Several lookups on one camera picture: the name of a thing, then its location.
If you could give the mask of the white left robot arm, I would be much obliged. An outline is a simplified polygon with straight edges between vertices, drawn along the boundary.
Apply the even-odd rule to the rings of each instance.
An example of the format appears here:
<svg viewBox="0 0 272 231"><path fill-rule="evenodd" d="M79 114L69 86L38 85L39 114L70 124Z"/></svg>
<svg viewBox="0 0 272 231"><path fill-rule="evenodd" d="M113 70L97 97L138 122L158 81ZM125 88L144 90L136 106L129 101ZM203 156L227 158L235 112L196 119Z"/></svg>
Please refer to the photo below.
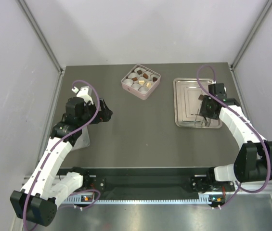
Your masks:
<svg viewBox="0 0 272 231"><path fill-rule="evenodd" d="M49 226L59 206L75 190L85 191L91 185L88 173L80 168L69 171L63 180L54 184L64 159L72 151L90 124L108 122L113 112L100 98L98 104L84 97L72 97L65 105L65 113L51 131L46 150L29 180L10 196L11 204L18 218L27 223Z"/></svg>

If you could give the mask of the steel tweezers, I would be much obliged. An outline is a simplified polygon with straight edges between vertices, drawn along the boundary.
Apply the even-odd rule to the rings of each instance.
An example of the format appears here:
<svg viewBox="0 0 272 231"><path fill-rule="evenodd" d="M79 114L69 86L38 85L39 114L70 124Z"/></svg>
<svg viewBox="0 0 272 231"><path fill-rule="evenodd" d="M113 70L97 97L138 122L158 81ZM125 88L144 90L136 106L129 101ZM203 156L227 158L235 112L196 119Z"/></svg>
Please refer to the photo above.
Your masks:
<svg viewBox="0 0 272 231"><path fill-rule="evenodd" d="M199 114L195 114L194 126L196 128L208 128L210 124L211 124L210 119L206 119L205 117L202 117Z"/></svg>

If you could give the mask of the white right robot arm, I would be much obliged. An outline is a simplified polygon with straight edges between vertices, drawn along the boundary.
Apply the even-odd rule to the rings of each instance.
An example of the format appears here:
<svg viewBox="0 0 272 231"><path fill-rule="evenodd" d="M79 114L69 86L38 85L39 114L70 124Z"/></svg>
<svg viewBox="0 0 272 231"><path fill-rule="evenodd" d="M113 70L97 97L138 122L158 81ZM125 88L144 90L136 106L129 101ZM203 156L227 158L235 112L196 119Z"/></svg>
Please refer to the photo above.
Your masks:
<svg viewBox="0 0 272 231"><path fill-rule="evenodd" d="M207 186L218 190L225 181L240 183L272 180L272 141L266 140L251 125L238 101L228 98L222 83L210 84L200 95L200 116L221 120L236 140L239 153L234 163L212 167Z"/></svg>

